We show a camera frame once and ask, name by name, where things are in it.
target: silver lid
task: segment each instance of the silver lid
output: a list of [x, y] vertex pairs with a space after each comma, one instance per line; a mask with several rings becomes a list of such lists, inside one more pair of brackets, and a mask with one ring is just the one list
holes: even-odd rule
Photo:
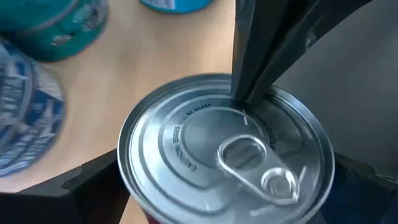
[[134, 107], [118, 144], [130, 193], [162, 223], [308, 220], [333, 180], [322, 127], [282, 90], [249, 106], [229, 87], [226, 75], [188, 77]]

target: pull tab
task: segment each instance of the pull tab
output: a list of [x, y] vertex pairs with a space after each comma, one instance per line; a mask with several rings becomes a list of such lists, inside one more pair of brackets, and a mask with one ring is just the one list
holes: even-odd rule
[[[257, 153], [262, 156], [253, 168], [245, 170], [233, 167], [226, 161], [230, 151], [243, 152], [250, 148], [258, 150]], [[266, 143], [255, 136], [242, 134], [225, 140], [218, 148], [217, 160], [225, 172], [270, 203], [290, 205], [299, 200], [300, 185], [297, 176]]]

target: wooden surface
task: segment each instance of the wooden surface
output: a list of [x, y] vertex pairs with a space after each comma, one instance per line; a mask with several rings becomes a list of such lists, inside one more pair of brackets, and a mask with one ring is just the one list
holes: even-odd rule
[[[131, 108], [158, 86], [198, 73], [231, 71], [234, 0], [216, 0], [186, 15], [161, 14], [138, 0], [109, 0], [109, 6], [106, 29], [93, 45], [45, 65], [65, 89], [65, 124], [40, 161], [0, 179], [0, 192], [20, 191], [116, 148]], [[130, 200], [122, 223], [144, 223], [137, 211]]]

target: blue can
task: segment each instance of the blue can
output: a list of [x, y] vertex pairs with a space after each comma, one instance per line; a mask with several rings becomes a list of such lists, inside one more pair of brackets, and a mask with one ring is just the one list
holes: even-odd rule
[[0, 4], [0, 32], [18, 32], [61, 18], [78, 0], [8, 0]]
[[6, 37], [29, 57], [39, 61], [57, 61], [85, 49], [103, 30], [108, 16], [106, 0], [77, 0], [62, 18], [8, 33]]
[[55, 142], [65, 114], [55, 77], [0, 40], [0, 177], [29, 167]]
[[203, 9], [213, 0], [140, 0], [144, 5], [161, 11], [172, 13], [189, 13]]

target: tin can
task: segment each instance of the tin can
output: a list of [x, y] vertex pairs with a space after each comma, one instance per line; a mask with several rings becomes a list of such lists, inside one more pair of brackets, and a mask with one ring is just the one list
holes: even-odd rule
[[77, 54], [102, 32], [108, 16], [106, 0], [76, 0], [64, 14], [6, 37], [35, 60], [56, 61]]
[[213, 0], [140, 0], [160, 12], [189, 13], [207, 7]]
[[311, 112], [273, 87], [234, 101], [231, 77], [166, 84], [126, 118], [118, 162], [131, 195], [159, 223], [305, 223], [333, 182], [329, 139]]
[[0, 32], [15, 32], [61, 18], [78, 0], [12, 0], [0, 4]]
[[65, 102], [46, 69], [0, 40], [0, 177], [33, 164], [55, 142]]

